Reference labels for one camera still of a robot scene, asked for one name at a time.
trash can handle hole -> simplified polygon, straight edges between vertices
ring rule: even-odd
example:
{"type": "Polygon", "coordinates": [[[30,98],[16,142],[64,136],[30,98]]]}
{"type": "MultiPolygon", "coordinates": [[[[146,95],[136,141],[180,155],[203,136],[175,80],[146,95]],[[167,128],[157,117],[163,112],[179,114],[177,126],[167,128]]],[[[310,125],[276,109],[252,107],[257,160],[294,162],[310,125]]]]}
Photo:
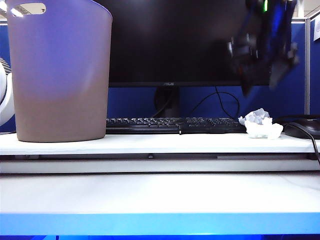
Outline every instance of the trash can handle hole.
{"type": "Polygon", "coordinates": [[[14,17],[22,18],[25,15],[41,15],[47,11],[47,7],[42,2],[22,3],[11,9],[14,17]]]}

desk surface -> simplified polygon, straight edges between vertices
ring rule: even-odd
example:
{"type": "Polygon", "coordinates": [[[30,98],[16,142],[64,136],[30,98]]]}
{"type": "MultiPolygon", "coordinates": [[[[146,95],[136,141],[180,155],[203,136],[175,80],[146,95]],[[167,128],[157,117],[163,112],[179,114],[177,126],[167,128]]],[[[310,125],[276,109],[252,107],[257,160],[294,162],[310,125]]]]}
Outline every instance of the desk surface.
{"type": "Polygon", "coordinates": [[[0,186],[0,235],[320,234],[319,172],[3,175],[0,186]]]}
{"type": "Polygon", "coordinates": [[[67,143],[18,141],[0,136],[0,155],[140,154],[140,153],[312,153],[308,139],[282,135],[276,140],[253,139],[244,133],[106,135],[102,139],[67,143]]]}

blue cubicle wall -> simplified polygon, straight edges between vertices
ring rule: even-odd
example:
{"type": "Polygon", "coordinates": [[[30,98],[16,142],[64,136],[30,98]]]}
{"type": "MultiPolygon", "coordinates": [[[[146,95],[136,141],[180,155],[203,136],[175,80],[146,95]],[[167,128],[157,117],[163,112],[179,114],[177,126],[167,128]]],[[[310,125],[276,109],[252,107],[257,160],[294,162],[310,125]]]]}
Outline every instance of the blue cubicle wall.
{"type": "Polygon", "coordinates": [[[310,43],[310,113],[320,114],[320,39],[314,41],[315,21],[311,22],[310,43]]]}
{"type": "MultiPolygon", "coordinates": [[[[300,64],[279,83],[278,87],[270,90],[268,86],[255,86],[247,98],[243,97],[239,86],[219,87],[220,91],[235,95],[241,104],[240,115],[264,108],[272,117],[289,114],[303,114],[305,101],[305,24],[292,25],[292,39],[299,45],[298,55],[300,64]]],[[[0,56],[10,62],[8,26],[0,26],[0,56]]],[[[213,87],[182,87],[180,94],[181,116],[185,117],[190,110],[205,96],[213,93],[213,87]]],[[[108,96],[108,117],[150,117],[156,110],[153,105],[155,88],[110,88],[108,96]]],[[[222,95],[224,107],[232,115],[236,113],[236,102],[227,95],[222,95]]],[[[193,113],[193,117],[224,117],[217,96],[207,99],[193,113]]],[[[0,127],[0,132],[15,129],[12,118],[0,127]]]]}

monitor stand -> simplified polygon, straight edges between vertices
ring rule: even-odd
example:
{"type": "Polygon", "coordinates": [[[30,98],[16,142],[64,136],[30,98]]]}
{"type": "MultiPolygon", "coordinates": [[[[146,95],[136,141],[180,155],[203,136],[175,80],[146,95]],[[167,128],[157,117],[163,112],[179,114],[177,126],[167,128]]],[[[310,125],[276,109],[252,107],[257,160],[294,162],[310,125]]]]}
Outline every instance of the monitor stand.
{"type": "Polygon", "coordinates": [[[161,86],[156,88],[154,93],[154,106],[156,110],[159,111],[166,103],[168,103],[167,106],[155,117],[180,117],[180,89],[178,86],[161,86]]]}

white fan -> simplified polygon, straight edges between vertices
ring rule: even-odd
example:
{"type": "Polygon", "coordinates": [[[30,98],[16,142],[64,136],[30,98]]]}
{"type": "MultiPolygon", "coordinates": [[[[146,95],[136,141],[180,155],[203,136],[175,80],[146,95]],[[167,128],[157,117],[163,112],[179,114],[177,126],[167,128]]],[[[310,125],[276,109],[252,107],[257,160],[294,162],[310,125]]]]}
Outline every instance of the white fan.
{"type": "Polygon", "coordinates": [[[0,126],[15,114],[12,73],[5,60],[0,58],[0,126]]]}

